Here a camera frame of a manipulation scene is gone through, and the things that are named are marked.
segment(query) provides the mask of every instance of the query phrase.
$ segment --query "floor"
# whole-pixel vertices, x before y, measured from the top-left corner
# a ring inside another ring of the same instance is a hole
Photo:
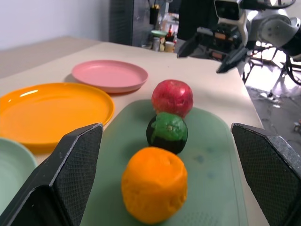
[[[246,87],[264,128],[281,135],[301,153],[301,134],[294,131],[294,123],[301,119],[301,86],[287,75],[279,77],[280,71],[277,66],[255,66]],[[267,98],[271,90],[274,96]]]

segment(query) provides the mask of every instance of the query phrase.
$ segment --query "table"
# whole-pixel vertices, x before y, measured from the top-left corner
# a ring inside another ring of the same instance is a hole
[[[78,63],[96,59],[133,63],[143,67],[149,73],[148,81],[138,91],[126,95],[112,95],[115,103],[115,113],[112,119],[129,103],[138,99],[149,99],[160,81],[172,78],[190,85],[194,94],[195,107],[214,113],[229,127],[233,122],[262,127],[236,69],[227,74],[216,74],[215,70],[219,64],[215,61],[194,58],[177,59],[174,53],[154,52],[105,42],[32,69],[0,78],[0,96],[15,89],[40,83],[75,82],[70,75],[72,67]],[[41,163],[47,155],[36,157]],[[240,162],[239,167],[249,226],[268,226],[267,220],[246,183]]]

